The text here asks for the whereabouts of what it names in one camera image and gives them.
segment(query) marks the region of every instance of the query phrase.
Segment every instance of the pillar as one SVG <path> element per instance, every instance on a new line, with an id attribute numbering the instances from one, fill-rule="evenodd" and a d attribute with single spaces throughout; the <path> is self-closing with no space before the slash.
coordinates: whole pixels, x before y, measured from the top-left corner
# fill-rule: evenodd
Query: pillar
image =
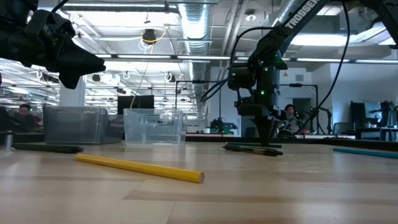
<path id="1" fill-rule="evenodd" d="M 61 84 L 59 106 L 85 106 L 86 75 L 80 77 L 74 90 L 65 88 Z"/>

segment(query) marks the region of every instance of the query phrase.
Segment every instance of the black cable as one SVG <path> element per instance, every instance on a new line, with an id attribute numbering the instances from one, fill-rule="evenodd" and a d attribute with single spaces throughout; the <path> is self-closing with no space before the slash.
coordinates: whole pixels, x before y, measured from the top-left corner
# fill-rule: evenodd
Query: black cable
<path id="1" fill-rule="evenodd" d="M 60 9 L 65 3 L 67 3 L 69 0 L 62 0 L 60 3 L 58 3 L 52 10 L 51 12 L 57 12 L 58 9 Z"/>
<path id="2" fill-rule="evenodd" d="M 234 60 L 234 55 L 235 55 L 235 50 L 236 50 L 236 46 L 238 45 L 239 39 L 242 38 L 242 36 L 244 34 L 247 34 L 250 31 L 254 31 L 254 30 L 272 30 L 272 29 L 276 29 L 277 27 L 253 27 L 250 29 L 245 30 L 243 33 L 239 34 L 235 40 L 235 43 L 233 45 L 232 48 L 232 52 L 231 52 L 231 59 L 230 59 L 230 67 L 232 67 L 233 64 L 233 60 Z M 201 102 L 205 102 L 207 100 L 209 100 L 211 97 L 213 97 L 218 91 L 221 90 L 221 88 L 224 86 L 224 84 L 228 81 L 229 79 L 229 75 L 227 78 L 225 78 L 224 80 L 220 80 L 218 83 L 214 84 L 210 89 L 208 89 L 206 91 L 205 94 L 203 94 L 203 96 L 200 98 Z M 216 88 L 217 86 L 219 86 L 210 96 L 207 96 L 214 88 Z"/>
<path id="3" fill-rule="evenodd" d="M 347 10 L 347 7 L 346 7 L 346 4 L 345 4 L 344 1 L 342 2 L 342 4 L 343 4 L 343 9 L 344 9 L 344 15 L 345 15 L 345 17 L 346 17 L 346 22 L 347 22 L 347 41 L 346 41 L 346 45 L 344 46 L 343 55 L 341 56 L 341 60 L 340 60 L 340 63 L 339 63 L 339 65 L 338 65 L 338 68 L 337 68 L 337 72 L 336 72 L 335 79 L 333 80 L 333 83 L 331 84 L 331 87 L 330 87 L 330 89 L 329 89 L 328 94 L 326 94 L 326 96 L 325 96 L 324 99 L 320 102 L 320 104 L 314 109 L 314 111 L 312 111 L 311 116 L 304 122 L 303 126 L 302 126 L 300 129 L 298 129 L 298 131 L 296 132 L 296 134 L 299 133 L 299 132 L 304 128 L 304 126 L 305 126 L 311 119 L 313 119 L 313 118 L 315 117 L 315 115 L 319 112 L 319 108 L 322 106 L 322 104 L 323 104 L 323 103 L 327 100 L 327 98 L 330 96 L 330 94 L 331 94 L 333 88 L 334 88 L 335 85 L 336 85 L 336 81 L 337 81 L 338 75 L 340 74 L 341 66 L 343 65 L 343 61 L 344 61 L 344 58 L 346 57 L 346 53 L 347 53 L 347 49 L 348 49 L 349 36 L 351 35 L 350 26 L 349 26 L 348 10 Z"/>

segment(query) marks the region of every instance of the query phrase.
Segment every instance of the chair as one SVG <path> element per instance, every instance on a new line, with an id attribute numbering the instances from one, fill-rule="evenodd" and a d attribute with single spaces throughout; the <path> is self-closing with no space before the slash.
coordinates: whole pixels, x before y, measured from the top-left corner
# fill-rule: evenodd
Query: chair
<path id="1" fill-rule="evenodd" d="M 352 134 L 355 133 L 355 123 L 340 122 L 333 125 L 333 134 Z"/>

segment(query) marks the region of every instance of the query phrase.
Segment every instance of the person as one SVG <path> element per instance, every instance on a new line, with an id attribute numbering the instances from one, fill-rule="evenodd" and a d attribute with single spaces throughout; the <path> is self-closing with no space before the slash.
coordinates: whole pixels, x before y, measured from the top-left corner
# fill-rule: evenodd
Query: person
<path id="1" fill-rule="evenodd" d="M 23 104 L 19 106 L 19 111 L 14 116 L 21 121 L 29 131 L 33 131 L 36 127 L 36 119 L 29 112 L 30 105 Z"/>
<path id="2" fill-rule="evenodd" d="M 285 106 L 285 112 L 286 112 L 286 122 L 284 129 L 296 133 L 300 129 L 300 126 L 302 125 L 302 120 L 294 115 L 295 109 L 294 106 L 291 104 Z"/>

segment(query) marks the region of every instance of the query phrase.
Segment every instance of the transparent box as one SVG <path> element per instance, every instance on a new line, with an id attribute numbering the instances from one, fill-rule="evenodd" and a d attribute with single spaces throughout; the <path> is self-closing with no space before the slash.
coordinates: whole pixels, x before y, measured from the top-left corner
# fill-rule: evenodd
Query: transparent box
<path id="1" fill-rule="evenodd" d="M 124 109 L 126 144 L 165 144 L 185 142 L 183 113 L 179 110 Z"/>
<path id="2" fill-rule="evenodd" d="M 106 144 L 121 142 L 123 116 L 105 108 L 44 106 L 44 137 L 48 144 Z"/>

